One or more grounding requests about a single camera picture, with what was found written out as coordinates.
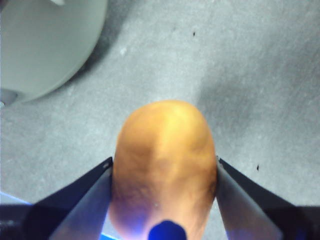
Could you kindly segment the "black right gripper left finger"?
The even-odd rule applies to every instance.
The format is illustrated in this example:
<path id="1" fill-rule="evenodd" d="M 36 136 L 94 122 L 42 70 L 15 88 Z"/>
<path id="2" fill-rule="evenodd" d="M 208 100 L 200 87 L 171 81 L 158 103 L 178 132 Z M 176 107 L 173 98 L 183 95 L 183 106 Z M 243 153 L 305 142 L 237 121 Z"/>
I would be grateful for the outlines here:
<path id="1" fill-rule="evenodd" d="M 111 202 L 113 159 L 35 203 L 24 221 L 28 240 L 98 240 Z"/>

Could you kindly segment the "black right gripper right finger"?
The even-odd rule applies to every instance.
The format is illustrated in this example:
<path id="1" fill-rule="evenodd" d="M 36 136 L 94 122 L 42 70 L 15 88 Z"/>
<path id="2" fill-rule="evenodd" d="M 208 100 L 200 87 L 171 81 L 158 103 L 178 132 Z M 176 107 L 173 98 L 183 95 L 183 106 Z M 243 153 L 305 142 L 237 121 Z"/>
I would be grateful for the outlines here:
<path id="1" fill-rule="evenodd" d="M 294 205 L 219 156 L 216 199 L 229 240 L 318 240 L 320 208 Z"/>

